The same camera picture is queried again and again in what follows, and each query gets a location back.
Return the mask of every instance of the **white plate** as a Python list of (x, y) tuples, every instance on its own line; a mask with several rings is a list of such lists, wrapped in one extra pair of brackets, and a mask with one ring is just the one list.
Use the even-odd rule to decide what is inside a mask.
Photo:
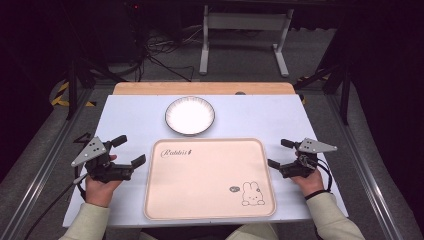
[(212, 105), (198, 97), (175, 100), (165, 113), (168, 126), (184, 135), (195, 135), (208, 129), (215, 119)]

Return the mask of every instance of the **handheld controller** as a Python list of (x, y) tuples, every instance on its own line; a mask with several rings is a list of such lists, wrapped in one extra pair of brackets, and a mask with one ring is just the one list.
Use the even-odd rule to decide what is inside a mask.
[(283, 178), (295, 176), (308, 177), (318, 165), (317, 153), (336, 151), (336, 146), (331, 146), (316, 140), (305, 138), (302, 142), (292, 142), (281, 139), (281, 145), (287, 148), (295, 148), (297, 159), (293, 163), (280, 165), (278, 162), (268, 159), (268, 166), (277, 169)]

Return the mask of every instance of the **white tabletop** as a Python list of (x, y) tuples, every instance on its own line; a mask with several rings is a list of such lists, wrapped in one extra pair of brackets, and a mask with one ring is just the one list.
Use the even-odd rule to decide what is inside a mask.
[[(149, 220), (144, 215), (144, 202), (150, 156), (153, 145), (161, 139), (183, 138), (171, 130), (165, 122), (167, 107), (181, 95), (111, 95), (104, 107), (96, 136), (105, 142), (120, 135), (128, 141), (111, 150), (117, 154), (116, 163), (129, 164), (142, 154), (147, 162), (137, 168), (130, 181), (124, 181), (115, 191), (110, 204), (108, 225), (114, 227), (160, 227), (201, 224), (242, 224), (252, 222), (284, 222), (310, 219), (308, 208), (299, 187), (290, 179), (284, 179), (275, 169), (269, 169), (274, 188), (277, 209), (269, 217)], [(280, 145), (281, 139), (301, 142), (304, 138), (316, 139), (312, 126), (297, 95), (198, 95), (208, 101), (215, 110), (215, 121), (196, 138), (256, 138), (265, 148), (267, 158), (281, 164), (295, 160), (295, 150)], [(325, 161), (323, 154), (318, 157)], [(322, 172), (324, 185), (327, 175)], [(346, 207), (337, 184), (332, 193), (338, 206), (347, 216)], [(74, 190), (65, 215), (63, 226), (69, 227), (76, 217), (83, 200), (78, 189)]]

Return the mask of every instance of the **cartoon bunny illustration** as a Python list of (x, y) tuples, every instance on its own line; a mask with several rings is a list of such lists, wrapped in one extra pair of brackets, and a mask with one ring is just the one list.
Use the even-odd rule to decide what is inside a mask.
[(265, 205), (263, 195), (257, 182), (245, 182), (243, 184), (243, 206)]

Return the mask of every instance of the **table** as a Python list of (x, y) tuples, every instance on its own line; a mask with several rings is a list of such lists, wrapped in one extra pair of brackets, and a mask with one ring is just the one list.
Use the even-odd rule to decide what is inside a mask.
[[(236, 96), (236, 92), (244, 92), (246, 95)], [(110, 205), (108, 226), (141, 228), (310, 219), (298, 186), (283, 179), (273, 169), (270, 169), (270, 175), (277, 209), (269, 217), (152, 221), (144, 216), (143, 205), (152, 147), (160, 139), (183, 137), (166, 125), (164, 112), (174, 100), (187, 95), (196, 95), (210, 102), (217, 116), (214, 124), (196, 137), (255, 137), (264, 144), (268, 158), (284, 164), (293, 162), (295, 156), (294, 150), (280, 146), (281, 138), (293, 141), (302, 141), (305, 137), (316, 139), (300, 98), (287, 83), (119, 83), (113, 95), (108, 97), (96, 136), (107, 141), (122, 134), (127, 135), (128, 142), (111, 151), (118, 155), (117, 163), (128, 164), (141, 154), (146, 154), (148, 161), (135, 170), (131, 181), (125, 181), (116, 190)], [(323, 154), (318, 156), (325, 161)], [(347, 216), (337, 184), (333, 184), (332, 192)], [(79, 191), (75, 189), (63, 226), (68, 227), (72, 223), (82, 202)]]

